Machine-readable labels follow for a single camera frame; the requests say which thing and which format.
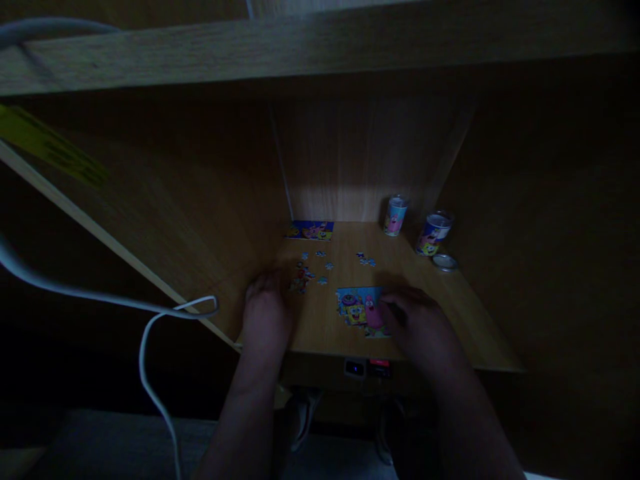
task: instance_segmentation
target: desk surface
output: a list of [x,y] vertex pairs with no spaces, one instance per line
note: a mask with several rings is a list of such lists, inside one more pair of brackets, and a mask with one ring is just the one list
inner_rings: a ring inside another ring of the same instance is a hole
[[[347,326],[336,312],[335,291],[342,287],[406,284],[422,288],[438,301],[475,368],[522,371],[522,364],[462,273],[442,272],[430,259],[414,254],[414,236],[417,230],[407,226],[400,236],[392,238],[377,223],[336,222],[330,242],[284,239],[277,254],[277,263],[283,269],[283,288],[293,278],[302,252],[309,253],[304,264],[316,275],[306,294],[285,293],[285,302],[295,318],[290,350],[404,359],[392,339],[368,339],[364,330]],[[316,256],[318,250],[327,256]],[[361,265],[358,251],[374,258],[376,266]],[[326,262],[334,264],[333,270],[325,269]],[[317,283],[321,276],[328,278],[328,284]]]

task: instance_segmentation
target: yellow label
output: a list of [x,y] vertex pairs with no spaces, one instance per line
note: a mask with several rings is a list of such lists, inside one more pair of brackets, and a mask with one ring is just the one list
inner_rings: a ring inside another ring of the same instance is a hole
[[20,107],[0,105],[0,138],[94,188],[107,180],[102,164]]

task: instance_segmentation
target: metal lid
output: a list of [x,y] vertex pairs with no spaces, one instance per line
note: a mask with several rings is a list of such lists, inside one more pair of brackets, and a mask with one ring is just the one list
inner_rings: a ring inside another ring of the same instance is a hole
[[433,256],[433,263],[442,271],[456,271],[458,270],[458,262],[455,258],[445,253],[438,253]]

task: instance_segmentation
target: blue can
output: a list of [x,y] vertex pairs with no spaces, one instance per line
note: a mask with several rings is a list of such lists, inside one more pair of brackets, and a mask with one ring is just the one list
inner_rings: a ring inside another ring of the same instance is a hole
[[385,217],[385,233],[390,237],[397,237],[405,219],[409,200],[402,195],[394,195],[389,199],[387,216]]
[[454,220],[453,214],[446,210],[436,210],[427,215],[415,252],[423,257],[432,257],[438,252],[440,243],[449,234]]

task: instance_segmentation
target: wooden shelf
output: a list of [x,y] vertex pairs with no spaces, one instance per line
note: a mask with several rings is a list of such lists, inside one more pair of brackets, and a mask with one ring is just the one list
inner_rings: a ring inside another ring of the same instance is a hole
[[[378,223],[340,222],[335,224],[330,242],[284,239],[277,255],[283,269],[283,288],[293,277],[302,252],[309,252],[305,264],[316,274],[306,294],[285,294],[296,319],[290,350],[404,359],[393,340],[366,339],[362,329],[348,327],[336,312],[335,290],[406,284],[422,288],[440,303],[475,368],[522,371],[522,364],[462,273],[442,272],[430,259],[414,254],[413,243],[418,231],[406,225],[400,236],[392,238],[382,232]],[[327,256],[316,256],[318,250],[325,251]],[[377,265],[360,265],[356,257],[358,251],[374,258]],[[324,267],[328,261],[335,265],[332,271]],[[329,279],[327,285],[317,284],[316,280],[322,275]]]
[[639,48],[632,17],[606,0],[439,0],[30,42],[29,57],[0,52],[0,96],[414,69],[451,79]]

